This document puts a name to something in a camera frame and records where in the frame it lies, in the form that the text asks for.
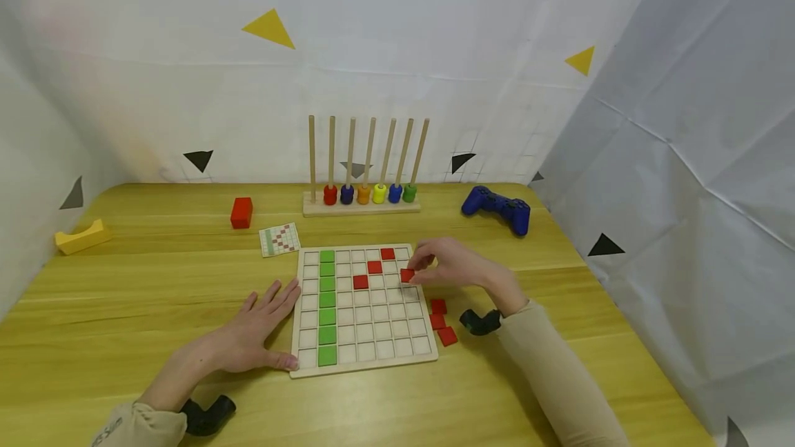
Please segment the green square tile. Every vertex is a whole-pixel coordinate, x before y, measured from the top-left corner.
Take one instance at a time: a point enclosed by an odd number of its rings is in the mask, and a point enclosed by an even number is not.
[[[335,289],[336,284],[334,283],[334,276],[326,276],[320,279],[321,292],[333,292]]]
[[[336,326],[321,326],[317,332],[317,342],[323,344],[336,344],[337,343],[337,327]]]
[[[337,363],[337,346],[322,346],[317,348],[317,365],[333,366]]]
[[[320,276],[334,276],[334,263],[320,264]]]
[[[335,307],[337,305],[337,295],[334,292],[323,292],[320,294],[320,307]]]
[[[318,321],[320,326],[334,325],[337,322],[337,311],[334,309],[321,309]]]

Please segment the gray triangle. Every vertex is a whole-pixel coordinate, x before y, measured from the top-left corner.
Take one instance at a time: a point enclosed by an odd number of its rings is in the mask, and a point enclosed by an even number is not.
[[[343,167],[347,170],[347,163],[340,163]],[[351,176],[352,177],[360,177],[364,175],[364,164],[359,163],[351,163]]]
[[[74,208],[83,207],[83,177],[79,177],[75,184],[72,186],[72,191],[63,201],[61,206],[62,210],[74,210]]]

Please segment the game controller joystick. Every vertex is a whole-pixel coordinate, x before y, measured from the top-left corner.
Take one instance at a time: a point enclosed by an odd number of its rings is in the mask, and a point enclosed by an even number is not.
[[[461,206],[461,212],[471,216],[479,210],[497,212],[519,237],[527,235],[530,226],[530,206],[521,199],[509,199],[495,194],[483,185],[476,186]]]

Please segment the wooden table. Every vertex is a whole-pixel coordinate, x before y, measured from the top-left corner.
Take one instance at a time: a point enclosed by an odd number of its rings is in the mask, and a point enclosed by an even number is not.
[[[524,239],[492,215],[463,217],[469,185],[423,185],[422,212],[303,218],[299,185],[124,185],[88,208],[110,242],[55,255],[0,326],[4,446],[87,446],[110,409],[137,398],[168,355],[229,320],[245,296],[288,281],[297,253],[262,259],[257,231],[294,221],[304,246],[414,244],[452,236],[517,272],[529,296],[596,378],[633,446],[712,446],[610,297],[533,191],[491,185],[533,208]],[[233,230],[232,201],[251,196],[251,229]],[[182,446],[555,446],[528,385],[496,338],[455,321],[491,302],[475,289],[444,297],[460,343],[438,362],[291,380],[256,370],[210,376],[193,395],[237,404],[214,438]],[[289,351],[290,318],[269,342]]]

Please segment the wooden grid board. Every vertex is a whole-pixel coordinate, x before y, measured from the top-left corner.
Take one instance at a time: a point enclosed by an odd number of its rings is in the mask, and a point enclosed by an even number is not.
[[[292,378],[439,359],[421,286],[400,281],[408,244],[302,248]]]

